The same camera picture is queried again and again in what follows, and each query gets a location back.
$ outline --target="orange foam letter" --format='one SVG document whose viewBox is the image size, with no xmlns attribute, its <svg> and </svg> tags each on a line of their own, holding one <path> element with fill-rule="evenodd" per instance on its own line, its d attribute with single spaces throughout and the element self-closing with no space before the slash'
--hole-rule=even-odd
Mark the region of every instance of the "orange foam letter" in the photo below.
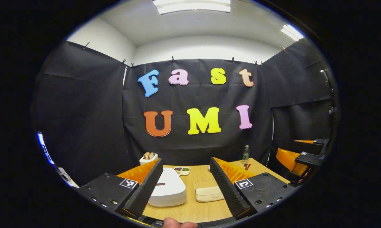
<svg viewBox="0 0 381 228">
<path fill-rule="evenodd" d="M 247 69 L 243 69 L 242 71 L 238 72 L 238 74 L 242 77 L 242 82 L 244 85 L 251 87 L 254 85 L 254 82 L 250 81 L 251 73 L 247 71 Z"/>
<path fill-rule="evenodd" d="M 157 130 L 155 127 L 155 117 L 158 115 L 156 111 L 146 111 L 144 112 L 145 116 L 145 128 L 147 133 L 155 137 L 166 136 L 171 131 L 171 116 L 173 111 L 166 110 L 162 111 L 161 115 L 164 117 L 164 129 Z"/>
</svg>

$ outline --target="wooden table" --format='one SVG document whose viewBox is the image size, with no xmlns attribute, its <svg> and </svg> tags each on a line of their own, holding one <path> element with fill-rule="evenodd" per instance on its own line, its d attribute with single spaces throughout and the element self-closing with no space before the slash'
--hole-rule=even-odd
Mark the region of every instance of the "wooden table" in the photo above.
<svg viewBox="0 0 381 228">
<path fill-rule="evenodd" d="M 241 160 L 230 163 L 242 167 L 243 169 L 245 168 L 241 163 Z M 258 175 L 268 172 L 287 184 L 290 182 L 263 166 L 253 158 L 249 158 L 248 163 L 251 164 L 248 171 L 254 174 Z M 175 166 L 164 165 L 164 167 L 174 168 Z M 210 222 L 232 217 L 224 199 L 213 202 L 196 201 L 195 182 L 215 179 L 212 173 L 208 170 L 208 165 L 187 167 L 190 167 L 190 173 L 186 176 L 180 176 L 186 186 L 186 202 L 182 205 L 166 207 L 156 207 L 147 204 L 143 215 L 160 220 L 164 220 L 166 217 L 171 217 L 176 219 L 178 222 Z"/>
</svg>

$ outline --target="white wall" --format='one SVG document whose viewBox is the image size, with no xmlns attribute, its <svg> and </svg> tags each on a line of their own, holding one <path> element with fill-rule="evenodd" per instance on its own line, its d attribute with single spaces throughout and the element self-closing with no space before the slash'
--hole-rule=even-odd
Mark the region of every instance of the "white wall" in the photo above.
<svg viewBox="0 0 381 228">
<path fill-rule="evenodd" d="M 227 59 L 265 62 L 282 48 L 229 36 L 183 36 L 137 47 L 133 63 L 140 65 L 174 59 Z"/>
<path fill-rule="evenodd" d="M 78 43 L 88 48 L 102 52 L 118 61 L 126 59 L 126 64 L 133 61 L 136 46 L 103 19 L 92 19 L 75 33 L 68 37 L 67 41 Z"/>
</svg>

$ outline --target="clip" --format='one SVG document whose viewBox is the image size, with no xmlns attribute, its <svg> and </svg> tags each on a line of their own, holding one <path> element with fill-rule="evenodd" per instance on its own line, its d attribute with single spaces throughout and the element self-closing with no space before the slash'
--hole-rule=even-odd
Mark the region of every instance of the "clip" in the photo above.
<svg viewBox="0 0 381 228">
<path fill-rule="evenodd" d="M 85 45 L 85 47 L 84 48 L 82 48 L 82 50 L 85 50 L 85 48 L 86 48 L 86 46 L 88 46 L 88 44 L 89 44 L 90 42 L 88 42 L 86 45 Z"/>
</svg>

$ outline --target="ceiling light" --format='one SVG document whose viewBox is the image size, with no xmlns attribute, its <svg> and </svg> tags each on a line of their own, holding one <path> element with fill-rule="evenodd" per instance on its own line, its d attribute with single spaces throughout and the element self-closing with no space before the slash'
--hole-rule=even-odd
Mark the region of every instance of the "ceiling light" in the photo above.
<svg viewBox="0 0 381 228">
<path fill-rule="evenodd" d="M 292 38 L 294 41 L 298 41 L 299 39 L 302 39 L 304 36 L 298 32 L 294 27 L 291 25 L 284 25 L 283 29 L 281 29 L 281 32 L 288 35 L 290 38 Z"/>
<path fill-rule="evenodd" d="M 230 0 L 154 0 L 160 14 L 185 10 L 214 10 L 230 13 Z"/>
</svg>

